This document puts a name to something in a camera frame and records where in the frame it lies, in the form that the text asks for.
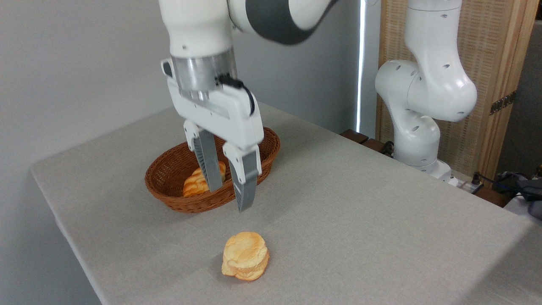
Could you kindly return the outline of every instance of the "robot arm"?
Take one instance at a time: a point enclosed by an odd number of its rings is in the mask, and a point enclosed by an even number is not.
[[[437,160],[440,130],[432,118],[457,122],[476,104],[457,53],[461,2],[409,0],[405,43],[417,62],[388,61],[375,82],[393,121],[394,158],[451,184],[450,167]]]
[[[284,45],[312,35],[337,0],[228,0],[230,17],[241,31]]]
[[[214,135],[223,138],[239,210],[252,204],[261,174],[263,127],[256,99],[236,80],[232,31],[292,45],[307,39],[336,0],[159,0],[170,36],[163,72],[184,117],[190,150],[209,189],[222,186]]]

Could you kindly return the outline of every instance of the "croissant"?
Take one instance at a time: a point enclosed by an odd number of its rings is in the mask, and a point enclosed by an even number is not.
[[[220,168],[220,175],[222,177],[222,182],[226,180],[226,164],[224,162],[219,161],[218,167]],[[203,176],[202,169],[197,168],[194,170],[192,175],[184,181],[183,186],[183,197],[190,197],[194,195],[198,195],[201,193],[204,193],[209,190],[209,186],[207,185],[207,182],[205,181],[205,177]]]
[[[260,278],[267,267],[266,242],[255,232],[241,232],[230,237],[222,255],[222,274],[244,281]]]

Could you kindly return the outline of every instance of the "brown wicker basket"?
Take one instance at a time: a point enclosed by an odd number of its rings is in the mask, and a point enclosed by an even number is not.
[[[280,150],[280,140],[270,128],[263,128],[264,138],[260,143],[262,174],[258,176],[260,184],[271,172],[271,167]],[[220,207],[235,199],[233,182],[228,159],[222,152],[224,140],[215,136],[218,160],[226,164],[226,180],[221,188],[214,192],[183,197],[184,181],[199,167],[196,155],[182,143],[159,156],[145,174],[145,184],[151,194],[165,203],[170,209],[183,213],[199,213]]]

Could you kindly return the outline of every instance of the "black cable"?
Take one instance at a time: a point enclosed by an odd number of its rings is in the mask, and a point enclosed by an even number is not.
[[[493,181],[491,179],[489,179],[488,177],[485,177],[483,176],[482,174],[480,174],[478,171],[476,171],[474,173],[475,176],[478,176],[490,183],[493,183],[494,185],[498,186],[498,187],[502,187],[502,188],[506,188],[506,189],[509,189],[511,192],[515,192],[515,193],[522,193],[523,195],[529,195],[529,196],[533,196],[535,198],[540,198],[542,200],[542,196],[540,196],[540,194],[535,194],[535,193],[531,193],[531,192],[526,192],[524,190],[522,190],[523,188],[525,187],[522,187],[521,189],[517,189],[517,188],[513,188],[513,187],[508,187],[508,186],[505,186],[505,185],[502,185],[496,181]]]
[[[387,141],[384,143],[384,146],[380,150],[382,154],[390,154],[390,156],[393,154],[393,149],[395,148],[392,141]]]
[[[216,80],[222,85],[227,85],[236,89],[243,88],[245,91],[247,91],[248,99],[250,100],[249,116],[251,116],[254,113],[254,110],[256,109],[256,103],[254,102],[254,97],[252,96],[252,93],[250,92],[250,90],[248,90],[248,88],[244,85],[244,83],[240,79],[235,79],[231,77],[229,73],[227,73],[227,74],[219,75],[216,78]]]

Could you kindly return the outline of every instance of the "bread roll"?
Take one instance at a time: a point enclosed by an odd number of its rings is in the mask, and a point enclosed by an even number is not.
[[[226,164],[224,162],[219,161],[218,167],[220,168],[220,175],[222,177],[222,182],[226,180]],[[183,186],[183,197],[190,197],[194,195],[198,195],[201,193],[204,193],[209,190],[209,186],[207,185],[207,182],[205,181],[205,177],[203,176],[202,169],[197,168],[194,170],[192,175],[184,181]]]
[[[255,232],[230,237],[222,255],[222,274],[253,281],[262,276],[269,261],[266,242]]]

